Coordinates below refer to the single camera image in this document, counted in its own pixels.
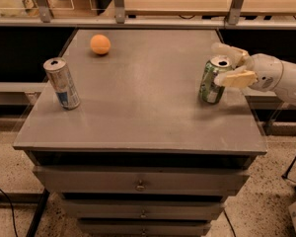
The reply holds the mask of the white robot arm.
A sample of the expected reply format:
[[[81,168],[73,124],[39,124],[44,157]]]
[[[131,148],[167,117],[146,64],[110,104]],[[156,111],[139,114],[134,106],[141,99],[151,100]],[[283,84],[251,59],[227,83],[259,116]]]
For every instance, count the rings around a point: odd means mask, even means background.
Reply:
[[[219,73],[214,79],[218,86],[273,92],[278,99],[296,107],[296,63],[275,56],[244,50],[225,43],[211,46],[215,54],[227,56],[232,70]]]

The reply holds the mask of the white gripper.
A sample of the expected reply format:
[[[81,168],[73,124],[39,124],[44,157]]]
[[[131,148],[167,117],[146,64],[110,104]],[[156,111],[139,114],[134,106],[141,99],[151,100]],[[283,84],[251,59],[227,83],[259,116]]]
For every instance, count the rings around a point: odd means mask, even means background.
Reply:
[[[249,58],[246,50],[222,42],[215,42],[211,50],[216,54],[228,56],[233,67],[240,66],[235,70],[218,74],[214,79],[218,86],[239,89],[250,86],[251,89],[267,92],[272,91],[281,79],[283,65],[274,56],[259,53]],[[243,65],[245,61],[250,70]]]

